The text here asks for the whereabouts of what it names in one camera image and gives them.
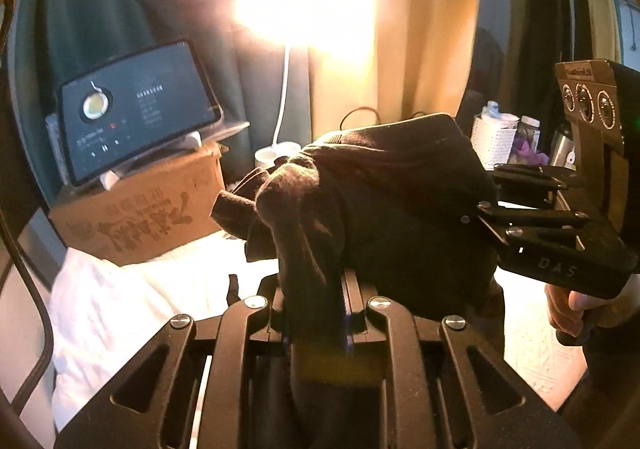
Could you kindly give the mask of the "right hand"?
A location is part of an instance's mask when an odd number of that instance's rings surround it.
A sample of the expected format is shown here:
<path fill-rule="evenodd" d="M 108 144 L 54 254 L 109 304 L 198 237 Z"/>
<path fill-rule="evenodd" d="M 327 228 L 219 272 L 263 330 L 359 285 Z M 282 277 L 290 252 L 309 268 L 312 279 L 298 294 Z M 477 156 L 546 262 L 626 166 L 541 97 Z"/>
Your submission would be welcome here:
<path fill-rule="evenodd" d="M 629 277 L 625 287 L 614 299 L 598 299 L 576 291 L 547 284 L 548 319 L 551 327 L 571 336 L 578 336 L 585 327 L 586 313 L 602 328 L 615 328 L 639 313 L 639 275 Z"/>

